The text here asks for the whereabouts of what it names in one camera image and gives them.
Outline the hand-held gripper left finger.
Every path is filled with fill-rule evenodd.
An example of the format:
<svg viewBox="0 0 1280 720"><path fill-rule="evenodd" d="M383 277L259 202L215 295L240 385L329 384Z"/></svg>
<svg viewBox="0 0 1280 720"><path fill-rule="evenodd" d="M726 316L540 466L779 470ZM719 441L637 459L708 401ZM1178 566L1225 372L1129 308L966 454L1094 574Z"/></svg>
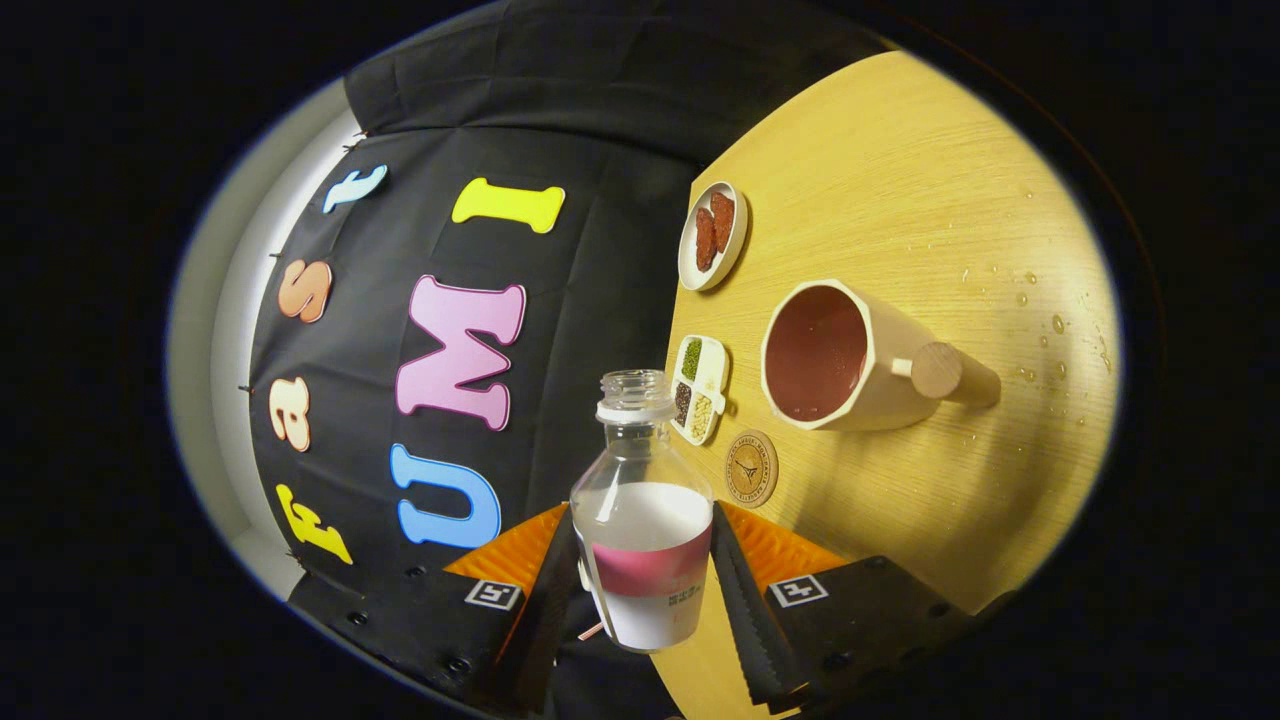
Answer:
<svg viewBox="0 0 1280 720"><path fill-rule="evenodd" d="M291 603L421 687L527 716L545 703L577 559L559 503L444 568L406 568L365 593L306 574Z"/></svg>

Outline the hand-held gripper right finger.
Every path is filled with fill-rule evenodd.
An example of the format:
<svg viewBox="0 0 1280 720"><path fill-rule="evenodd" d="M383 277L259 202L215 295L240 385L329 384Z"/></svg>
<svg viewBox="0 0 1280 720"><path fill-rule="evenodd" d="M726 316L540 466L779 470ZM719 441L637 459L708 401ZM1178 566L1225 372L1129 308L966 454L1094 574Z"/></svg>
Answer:
<svg viewBox="0 0 1280 720"><path fill-rule="evenodd" d="M975 624L883 555L840 557L716 502L710 556L750 701L812 711L878 689Z"/></svg>

